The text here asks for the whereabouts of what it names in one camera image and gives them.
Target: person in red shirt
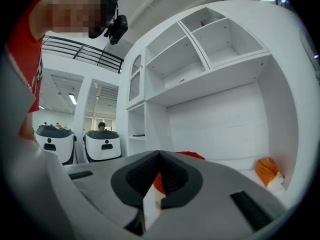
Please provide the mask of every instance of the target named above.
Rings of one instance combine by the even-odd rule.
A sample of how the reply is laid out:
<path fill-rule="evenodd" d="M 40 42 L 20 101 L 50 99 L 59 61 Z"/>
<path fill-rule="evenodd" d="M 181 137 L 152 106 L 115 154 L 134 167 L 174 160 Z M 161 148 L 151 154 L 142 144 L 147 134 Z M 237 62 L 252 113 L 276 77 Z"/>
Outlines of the person in red shirt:
<path fill-rule="evenodd" d="M 101 35 L 113 15 L 114 0 L 33 0 L 26 8 L 6 43 L 6 52 L 20 79 L 36 100 L 23 121 L 19 136 L 34 140 L 32 112 L 39 110 L 42 80 L 42 42 L 48 31 Z"/>

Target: person's arm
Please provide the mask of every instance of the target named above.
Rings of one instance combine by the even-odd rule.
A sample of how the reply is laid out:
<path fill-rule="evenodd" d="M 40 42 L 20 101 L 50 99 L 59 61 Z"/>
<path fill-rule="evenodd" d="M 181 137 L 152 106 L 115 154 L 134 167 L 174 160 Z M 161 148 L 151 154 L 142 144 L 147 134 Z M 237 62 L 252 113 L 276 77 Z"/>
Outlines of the person's arm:
<path fill-rule="evenodd" d="M 34 131 L 32 130 L 32 113 L 28 113 L 25 117 L 19 131 L 19 136 L 27 140 L 35 140 Z"/>

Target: seated person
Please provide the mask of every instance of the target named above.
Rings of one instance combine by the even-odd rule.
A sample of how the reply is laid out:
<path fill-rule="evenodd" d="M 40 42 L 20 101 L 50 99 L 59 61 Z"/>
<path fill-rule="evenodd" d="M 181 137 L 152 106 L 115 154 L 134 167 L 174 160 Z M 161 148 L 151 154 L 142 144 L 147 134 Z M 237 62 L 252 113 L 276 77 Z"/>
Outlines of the seated person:
<path fill-rule="evenodd" d="M 104 122 L 100 122 L 98 124 L 98 131 L 102 132 L 105 129 L 105 127 L 106 127 L 106 124 Z"/>

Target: white machine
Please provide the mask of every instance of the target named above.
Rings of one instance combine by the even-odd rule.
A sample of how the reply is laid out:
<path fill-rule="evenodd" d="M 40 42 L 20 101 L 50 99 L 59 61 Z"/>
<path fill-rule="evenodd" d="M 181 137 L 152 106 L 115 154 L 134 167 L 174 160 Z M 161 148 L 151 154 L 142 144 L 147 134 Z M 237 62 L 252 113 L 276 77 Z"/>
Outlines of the white machine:
<path fill-rule="evenodd" d="M 36 130 L 35 139 L 41 148 L 56 154 L 63 165 L 76 164 L 74 157 L 77 138 L 70 129 L 41 125 Z"/>
<path fill-rule="evenodd" d="M 117 158 L 121 155 L 117 132 L 90 130 L 83 137 L 85 159 L 88 163 Z"/>

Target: black railing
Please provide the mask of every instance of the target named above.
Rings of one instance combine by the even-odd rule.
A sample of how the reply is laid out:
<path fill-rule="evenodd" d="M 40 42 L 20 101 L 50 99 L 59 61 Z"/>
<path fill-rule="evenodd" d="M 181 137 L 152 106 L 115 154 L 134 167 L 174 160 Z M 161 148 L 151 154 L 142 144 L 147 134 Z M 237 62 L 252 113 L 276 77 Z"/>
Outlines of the black railing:
<path fill-rule="evenodd" d="M 55 36 L 45 35 L 42 50 L 50 54 L 87 62 L 120 74 L 124 60 L 93 46 Z"/>

